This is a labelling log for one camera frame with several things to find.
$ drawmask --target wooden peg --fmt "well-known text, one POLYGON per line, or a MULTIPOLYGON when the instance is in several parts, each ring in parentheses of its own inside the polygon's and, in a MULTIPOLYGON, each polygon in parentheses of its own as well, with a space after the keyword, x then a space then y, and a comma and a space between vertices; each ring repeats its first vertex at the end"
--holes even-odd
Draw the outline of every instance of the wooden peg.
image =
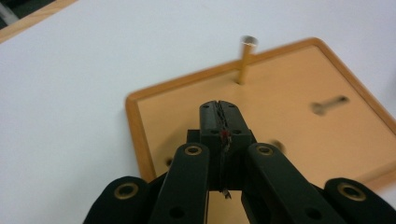
POLYGON ((257 44, 256 38, 250 35, 244 36, 242 41, 243 50, 242 50, 241 66, 239 68, 239 75, 237 80, 237 83, 239 85, 243 85, 245 83, 248 63, 251 56, 253 55, 251 52, 256 47, 256 44, 257 44))

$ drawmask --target wooden edge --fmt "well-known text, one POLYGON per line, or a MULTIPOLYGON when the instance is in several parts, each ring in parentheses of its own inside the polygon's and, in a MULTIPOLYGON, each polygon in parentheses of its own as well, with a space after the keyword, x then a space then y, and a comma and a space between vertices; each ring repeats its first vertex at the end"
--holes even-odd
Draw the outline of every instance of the wooden edge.
POLYGON ((347 82, 355 89, 361 98, 369 105, 373 111, 384 121, 389 129, 396 135, 396 121, 392 115, 374 98, 374 96, 364 87, 364 85, 352 74, 345 64, 327 47, 320 39, 313 38, 312 42, 324 55, 332 62, 335 68, 344 76, 347 82))
POLYGON ((137 101, 127 99, 125 101, 125 108, 131 136, 134 142, 134 153, 136 158, 138 158, 137 164, 139 166, 140 175, 143 179, 150 182, 155 179, 156 175, 137 101))
POLYGON ((367 188, 379 192, 395 183, 396 162, 382 167, 382 169, 375 171, 375 174, 366 174, 358 177, 357 180, 363 183, 367 188))
MULTIPOLYGON (((352 75, 340 59, 327 47, 327 45, 318 38, 308 38, 303 41, 292 43, 276 49, 270 49, 252 56, 249 64, 259 63, 262 60, 270 59, 284 53, 292 52, 308 46, 318 47, 324 55, 332 62, 336 69, 345 77, 346 81, 356 90, 363 100, 374 110, 374 112, 386 123, 386 125, 396 134, 396 124, 392 116, 382 107, 382 105, 368 92, 364 86, 352 75)), ((148 87, 146 89, 135 91, 126 98, 126 110, 129 120, 129 127, 134 142, 134 150, 139 164, 140 174, 146 181, 155 178, 154 165, 152 163, 149 144, 143 122, 140 117, 138 101, 156 94, 171 91, 184 85, 204 80, 209 77, 220 76, 224 72, 239 69, 241 61, 236 60, 216 67, 208 68, 204 71, 192 73, 190 75, 172 79, 170 81, 148 87)))
POLYGON ((47 17, 55 14, 65 7, 75 3, 77 0, 56 0, 40 8, 38 11, 12 23, 11 25, 0 30, 0 44, 33 25, 43 21, 47 17))

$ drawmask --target screw hole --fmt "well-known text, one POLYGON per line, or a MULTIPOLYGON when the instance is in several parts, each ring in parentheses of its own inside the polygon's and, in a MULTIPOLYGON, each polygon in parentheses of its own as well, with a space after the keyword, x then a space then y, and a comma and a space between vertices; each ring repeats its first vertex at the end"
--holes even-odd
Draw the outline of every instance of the screw hole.
POLYGON ((184 152, 187 155, 196 156, 196 155, 201 154, 202 149, 200 147, 190 146, 190 147, 186 147, 186 149, 184 149, 184 152))
POLYGON ((283 154, 286 153, 285 146, 278 140, 276 140, 276 139, 271 140, 270 144, 273 145, 274 147, 277 147, 277 149, 279 149, 279 151, 282 152, 283 154))
POLYGON ((171 166, 172 160, 173 160, 172 158, 168 158, 168 159, 165 160, 165 164, 166 164, 167 167, 171 166))
POLYGON ((184 211, 181 209, 181 207, 174 207, 171 210, 169 210, 169 215, 172 218, 182 218, 184 217, 184 211))
POLYGON ((116 190, 114 190, 114 196, 120 200, 126 200, 132 198, 139 191, 139 187, 135 183, 125 183, 119 185, 116 190))
POLYGON ((322 217, 319 210, 315 209, 315 208, 306 208, 305 213, 307 216, 309 216, 310 218, 315 219, 315 220, 320 220, 322 217))
POLYGON ((274 151, 266 146, 257 146, 256 149, 264 156, 270 156, 274 153, 274 151))
POLYGON ((346 96, 340 96, 340 98, 338 99, 338 101, 340 102, 348 102, 349 99, 346 96))
POLYGON ((340 192, 344 197, 347 197, 350 200, 356 202, 362 202, 366 200, 366 195, 363 191, 361 191, 361 189, 358 189, 357 187, 348 183, 340 183, 337 186, 337 189, 338 192, 340 192))

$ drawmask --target wooden frame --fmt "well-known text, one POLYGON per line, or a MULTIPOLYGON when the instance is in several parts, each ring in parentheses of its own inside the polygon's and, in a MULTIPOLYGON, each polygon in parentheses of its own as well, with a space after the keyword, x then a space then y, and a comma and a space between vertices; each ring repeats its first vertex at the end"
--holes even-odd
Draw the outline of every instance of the wooden frame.
MULTIPOLYGON (((380 103, 368 92, 363 85, 352 75, 347 67, 338 59, 338 57, 319 39, 309 38, 294 44, 281 48, 272 49, 253 55, 249 64, 258 63, 263 60, 274 58, 281 54, 292 52, 308 46, 318 47, 322 53, 332 62, 336 69, 342 74, 350 86, 360 95, 365 103, 370 106, 379 118, 396 134, 396 123, 392 116, 380 105, 380 103)), ((126 99, 126 112, 129 121, 132 138, 134 141, 134 150, 138 160, 140 174, 142 178, 150 181, 156 177, 153 162, 149 152, 149 144, 145 134, 145 128, 141 119, 138 102, 148 97, 155 96, 167 91, 171 91, 191 83, 198 82, 210 77, 221 76, 222 73, 237 70, 240 67, 240 60, 225 63, 216 67, 196 72, 185 77, 177 78, 146 88, 141 91, 131 93, 126 99)))
POLYGON ((0 30, 0 44, 43 21, 47 17, 75 3, 77 0, 55 0, 54 2, 40 8, 38 11, 12 23, 11 25, 0 30))

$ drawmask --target white surface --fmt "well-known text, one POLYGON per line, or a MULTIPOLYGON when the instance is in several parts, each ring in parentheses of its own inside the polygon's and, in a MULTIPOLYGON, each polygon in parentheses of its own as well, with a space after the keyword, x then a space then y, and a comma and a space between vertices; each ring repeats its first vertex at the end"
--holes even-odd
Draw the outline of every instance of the white surface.
POLYGON ((396 1, 80 0, 0 45, 0 222, 80 223, 138 175, 131 91, 258 51, 323 39, 396 117, 396 1))
POLYGON ((387 202, 396 209, 396 184, 392 184, 388 188, 382 189, 378 192, 378 195, 387 200, 387 202))

